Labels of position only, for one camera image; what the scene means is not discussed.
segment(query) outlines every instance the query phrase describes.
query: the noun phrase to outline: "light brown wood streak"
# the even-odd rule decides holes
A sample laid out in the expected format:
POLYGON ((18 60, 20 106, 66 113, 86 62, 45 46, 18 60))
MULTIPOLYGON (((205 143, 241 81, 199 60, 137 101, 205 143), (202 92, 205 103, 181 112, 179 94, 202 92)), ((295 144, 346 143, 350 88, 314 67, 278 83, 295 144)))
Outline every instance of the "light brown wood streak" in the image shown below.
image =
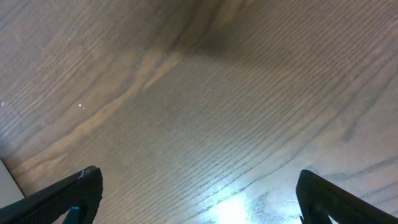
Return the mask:
POLYGON ((0 156, 27 195, 96 165, 95 223, 212 223, 235 197, 287 223, 310 169, 397 215, 396 1, 5 0, 0 18, 0 156))

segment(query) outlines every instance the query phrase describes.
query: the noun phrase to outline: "wooden table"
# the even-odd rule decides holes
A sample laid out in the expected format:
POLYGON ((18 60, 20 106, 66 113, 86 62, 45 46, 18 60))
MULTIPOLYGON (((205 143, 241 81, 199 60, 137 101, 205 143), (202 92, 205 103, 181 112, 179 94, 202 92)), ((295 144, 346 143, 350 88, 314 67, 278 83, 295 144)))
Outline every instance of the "wooden table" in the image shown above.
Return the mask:
POLYGON ((0 156, 95 223, 298 223, 309 169, 398 215, 395 0, 3 0, 0 156))

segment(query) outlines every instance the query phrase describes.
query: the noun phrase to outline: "black plastic part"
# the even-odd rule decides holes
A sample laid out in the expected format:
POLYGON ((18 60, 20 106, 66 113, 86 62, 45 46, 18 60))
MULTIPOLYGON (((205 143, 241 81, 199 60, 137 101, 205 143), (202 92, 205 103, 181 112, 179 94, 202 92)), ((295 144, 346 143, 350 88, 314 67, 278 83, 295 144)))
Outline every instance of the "black plastic part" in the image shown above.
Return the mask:
POLYGON ((398 219, 364 202, 309 170, 301 171, 296 194, 304 224, 398 223, 398 219))
POLYGON ((0 224, 52 223, 72 207, 79 208, 76 224, 93 223, 103 192, 99 168, 87 167, 28 198, 0 209, 0 224))

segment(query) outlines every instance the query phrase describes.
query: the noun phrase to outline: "brown wooden surface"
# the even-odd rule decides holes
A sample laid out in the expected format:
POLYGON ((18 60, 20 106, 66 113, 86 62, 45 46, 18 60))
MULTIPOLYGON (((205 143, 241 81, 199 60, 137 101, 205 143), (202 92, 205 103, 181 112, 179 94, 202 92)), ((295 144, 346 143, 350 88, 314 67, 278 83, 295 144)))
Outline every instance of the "brown wooden surface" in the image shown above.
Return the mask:
POLYGON ((295 223, 310 169, 398 214, 395 0, 2 0, 0 19, 0 156, 27 195, 96 165, 95 223, 230 202, 295 223))

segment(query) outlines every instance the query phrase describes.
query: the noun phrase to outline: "wood grain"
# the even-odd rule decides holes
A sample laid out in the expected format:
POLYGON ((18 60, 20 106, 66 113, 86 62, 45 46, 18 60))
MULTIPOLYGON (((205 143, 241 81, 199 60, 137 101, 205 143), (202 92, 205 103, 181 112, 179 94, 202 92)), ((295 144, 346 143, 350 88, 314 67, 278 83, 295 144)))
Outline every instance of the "wood grain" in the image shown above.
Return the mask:
POLYGON ((3 0, 0 156, 95 223, 292 223, 310 169, 398 215, 398 2, 3 0))

